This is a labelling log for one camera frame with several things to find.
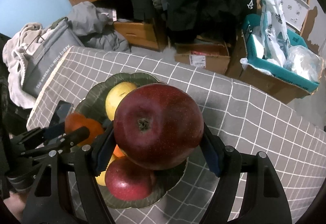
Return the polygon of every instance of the cardboard box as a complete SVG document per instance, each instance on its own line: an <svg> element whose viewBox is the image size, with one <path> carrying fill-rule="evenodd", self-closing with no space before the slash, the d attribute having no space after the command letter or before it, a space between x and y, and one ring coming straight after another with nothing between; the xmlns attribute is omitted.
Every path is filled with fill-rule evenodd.
<svg viewBox="0 0 326 224"><path fill-rule="evenodd" d="M228 69L230 55L225 43L176 44L176 49L176 62L205 68L222 75Z"/></svg>
<svg viewBox="0 0 326 224"><path fill-rule="evenodd" d="M298 86L284 82L276 77L265 75L251 66L247 66L246 70L244 70L240 63L241 58L247 57L244 41L241 32L238 35L237 44L225 74L226 76L250 84L285 104L288 104L295 98L310 95L309 92Z"/></svg>

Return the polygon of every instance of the wooden drawer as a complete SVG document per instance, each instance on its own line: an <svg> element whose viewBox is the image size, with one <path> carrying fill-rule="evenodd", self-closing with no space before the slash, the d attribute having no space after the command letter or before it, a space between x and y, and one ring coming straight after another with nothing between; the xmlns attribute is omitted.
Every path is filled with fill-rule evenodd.
<svg viewBox="0 0 326 224"><path fill-rule="evenodd" d="M114 22L115 30L121 33L130 44L162 50L166 46L166 35L153 24L136 22Z"/></svg>

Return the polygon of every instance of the white towel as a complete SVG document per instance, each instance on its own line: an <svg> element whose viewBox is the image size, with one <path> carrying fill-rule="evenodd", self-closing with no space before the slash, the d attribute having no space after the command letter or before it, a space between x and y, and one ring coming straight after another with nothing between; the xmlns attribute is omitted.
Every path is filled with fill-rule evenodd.
<svg viewBox="0 0 326 224"><path fill-rule="evenodd" d="M3 62L7 65L10 99L24 109L33 108L35 98L22 90L28 60L53 30L40 23L28 23L5 44Z"/></svg>

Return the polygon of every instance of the red apple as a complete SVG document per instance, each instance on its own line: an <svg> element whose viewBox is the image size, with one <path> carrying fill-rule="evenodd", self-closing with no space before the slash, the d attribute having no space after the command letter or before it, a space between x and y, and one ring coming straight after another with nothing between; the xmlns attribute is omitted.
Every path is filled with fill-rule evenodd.
<svg viewBox="0 0 326 224"><path fill-rule="evenodd" d="M165 170L182 163L203 137L196 102L166 84L148 84L120 102L113 121L119 148L136 164Z"/></svg>
<svg viewBox="0 0 326 224"><path fill-rule="evenodd" d="M105 173L106 187L114 197L123 201L148 197L154 184L154 172L134 164L127 157L114 160Z"/></svg>

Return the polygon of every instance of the table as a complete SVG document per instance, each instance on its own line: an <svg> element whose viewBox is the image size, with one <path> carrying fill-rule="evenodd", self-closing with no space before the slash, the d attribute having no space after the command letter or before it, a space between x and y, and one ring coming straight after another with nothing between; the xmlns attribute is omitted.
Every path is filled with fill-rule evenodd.
<svg viewBox="0 0 326 224"><path fill-rule="evenodd" d="M293 222L307 210L326 177L325 133L256 88L204 69L131 53L72 47L39 95L28 129L48 126L59 100L76 107L95 84L115 73L138 71L187 92L199 105L211 132L225 145L248 154L266 152L285 189ZM180 183L155 205L109 210L117 224L195 224L217 183L197 148ZM230 220L239 215L245 183L243 174ZM77 214L84 217L73 174L70 184Z"/></svg>

